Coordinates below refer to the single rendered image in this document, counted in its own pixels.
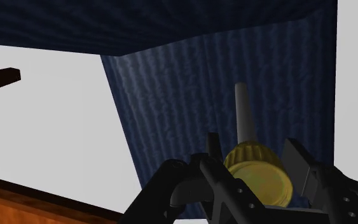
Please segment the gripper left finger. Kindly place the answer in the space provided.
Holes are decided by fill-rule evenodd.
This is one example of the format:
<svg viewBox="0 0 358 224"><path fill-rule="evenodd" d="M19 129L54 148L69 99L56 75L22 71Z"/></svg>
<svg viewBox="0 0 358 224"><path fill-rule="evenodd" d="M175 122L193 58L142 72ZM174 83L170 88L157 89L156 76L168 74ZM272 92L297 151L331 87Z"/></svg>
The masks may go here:
<svg viewBox="0 0 358 224"><path fill-rule="evenodd" d="M220 160L218 134L207 134L206 149L192 154L188 164L164 161L118 224L174 224L186 205L196 202L208 224L268 224L267 208Z"/></svg>

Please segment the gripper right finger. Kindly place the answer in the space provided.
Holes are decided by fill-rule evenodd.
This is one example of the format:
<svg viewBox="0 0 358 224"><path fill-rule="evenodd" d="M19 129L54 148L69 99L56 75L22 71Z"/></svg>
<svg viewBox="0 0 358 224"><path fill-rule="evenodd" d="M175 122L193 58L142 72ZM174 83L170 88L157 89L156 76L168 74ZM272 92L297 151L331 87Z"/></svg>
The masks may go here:
<svg viewBox="0 0 358 224"><path fill-rule="evenodd" d="M293 138L285 140L281 161L297 193L325 212L330 224L358 224L358 180L316 161Z"/></svg>

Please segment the brown wooden furniture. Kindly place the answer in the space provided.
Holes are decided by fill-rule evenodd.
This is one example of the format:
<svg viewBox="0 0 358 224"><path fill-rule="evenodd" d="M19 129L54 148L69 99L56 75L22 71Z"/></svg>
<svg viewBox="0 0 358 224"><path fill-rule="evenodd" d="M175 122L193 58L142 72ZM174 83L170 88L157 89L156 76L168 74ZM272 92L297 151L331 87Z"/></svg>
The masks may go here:
<svg viewBox="0 0 358 224"><path fill-rule="evenodd" d="M121 216L0 179L0 224L118 224Z"/></svg>

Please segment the yellow handled grey screwdriver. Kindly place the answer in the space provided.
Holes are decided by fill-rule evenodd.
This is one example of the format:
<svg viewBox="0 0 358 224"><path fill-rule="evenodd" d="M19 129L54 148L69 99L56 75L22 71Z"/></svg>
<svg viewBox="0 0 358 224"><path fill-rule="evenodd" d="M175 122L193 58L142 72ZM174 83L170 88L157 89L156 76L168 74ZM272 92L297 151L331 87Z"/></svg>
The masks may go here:
<svg viewBox="0 0 358 224"><path fill-rule="evenodd" d="M225 167L264 205L287 207L293 184L278 155L258 141L248 88L242 82L235 84L235 109L238 144L227 154Z"/></svg>

